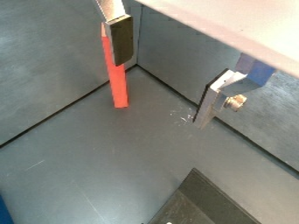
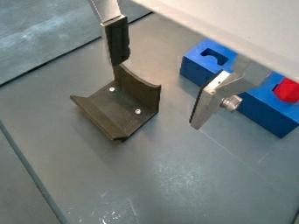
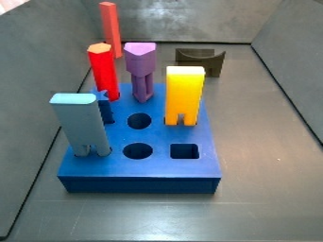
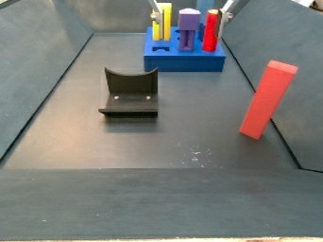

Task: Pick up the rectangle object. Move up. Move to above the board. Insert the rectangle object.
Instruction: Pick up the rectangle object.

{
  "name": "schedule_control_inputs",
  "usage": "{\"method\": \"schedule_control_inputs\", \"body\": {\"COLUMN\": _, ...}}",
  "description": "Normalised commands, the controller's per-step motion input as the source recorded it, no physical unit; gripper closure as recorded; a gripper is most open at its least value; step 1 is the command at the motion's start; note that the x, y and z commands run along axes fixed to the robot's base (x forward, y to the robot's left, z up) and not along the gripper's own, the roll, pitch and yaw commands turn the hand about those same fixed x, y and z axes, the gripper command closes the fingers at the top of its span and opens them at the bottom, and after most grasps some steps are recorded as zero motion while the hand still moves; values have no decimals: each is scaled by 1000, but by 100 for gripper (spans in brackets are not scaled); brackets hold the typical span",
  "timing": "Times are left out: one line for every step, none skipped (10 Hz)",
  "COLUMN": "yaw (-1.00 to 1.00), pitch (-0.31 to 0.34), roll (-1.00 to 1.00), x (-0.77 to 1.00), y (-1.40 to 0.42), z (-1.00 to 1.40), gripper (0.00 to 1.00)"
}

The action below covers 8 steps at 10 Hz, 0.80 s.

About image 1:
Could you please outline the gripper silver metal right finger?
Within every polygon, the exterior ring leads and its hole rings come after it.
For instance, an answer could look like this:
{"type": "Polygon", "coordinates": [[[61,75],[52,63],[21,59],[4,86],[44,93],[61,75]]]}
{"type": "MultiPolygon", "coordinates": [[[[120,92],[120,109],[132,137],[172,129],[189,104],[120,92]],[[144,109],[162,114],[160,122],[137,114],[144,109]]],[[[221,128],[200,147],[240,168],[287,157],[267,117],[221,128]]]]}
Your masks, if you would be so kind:
{"type": "Polygon", "coordinates": [[[205,85],[192,122],[202,129],[223,109],[237,112],[247,101],[245,92],[261,88],[276,69],[241,53],[233,70],[225,69],[205,85]]]}

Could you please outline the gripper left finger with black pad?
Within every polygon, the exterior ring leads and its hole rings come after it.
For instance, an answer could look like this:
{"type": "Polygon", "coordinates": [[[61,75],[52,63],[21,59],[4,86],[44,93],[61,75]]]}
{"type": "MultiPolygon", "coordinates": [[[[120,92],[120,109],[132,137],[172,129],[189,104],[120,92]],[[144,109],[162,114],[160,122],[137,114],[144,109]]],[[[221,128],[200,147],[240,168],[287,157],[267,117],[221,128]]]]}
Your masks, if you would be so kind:
{"type": "Polygon", "coordinates": [[[133,56],[133,18],[126,14],[122,0],[93,0],[100,15],[101,30],[108,38],[116,66],[133,56]]]}

